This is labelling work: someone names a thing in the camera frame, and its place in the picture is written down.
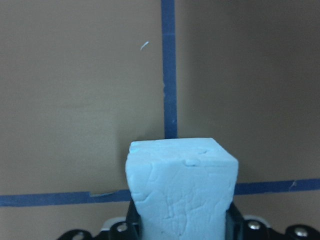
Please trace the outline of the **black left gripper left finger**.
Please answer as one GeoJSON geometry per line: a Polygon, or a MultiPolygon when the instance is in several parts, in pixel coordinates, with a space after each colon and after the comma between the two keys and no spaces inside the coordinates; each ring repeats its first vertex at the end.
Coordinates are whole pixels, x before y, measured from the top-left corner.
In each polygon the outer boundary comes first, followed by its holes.
{"type": "Polygon", "coordinates": [[[72,229],[63,233],[58,240],[140,240],[141,217],[136,206],[129,202],[126,216],[114,217],[106,220],[100,232],[93,236],[84,229],[72,229]]]}

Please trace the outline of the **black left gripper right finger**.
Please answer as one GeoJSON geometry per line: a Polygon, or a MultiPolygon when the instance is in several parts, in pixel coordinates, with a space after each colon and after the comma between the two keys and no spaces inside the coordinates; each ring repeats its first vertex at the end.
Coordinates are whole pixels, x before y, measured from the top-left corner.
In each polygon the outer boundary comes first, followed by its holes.
{"type": "Polygon", "coordinates": [[[257,216],[243,216],[232,203],[226,212],[226,240],[318,240],[320,231],[304,224],[287,227],[284,233],[274,230],[257,216]]]}

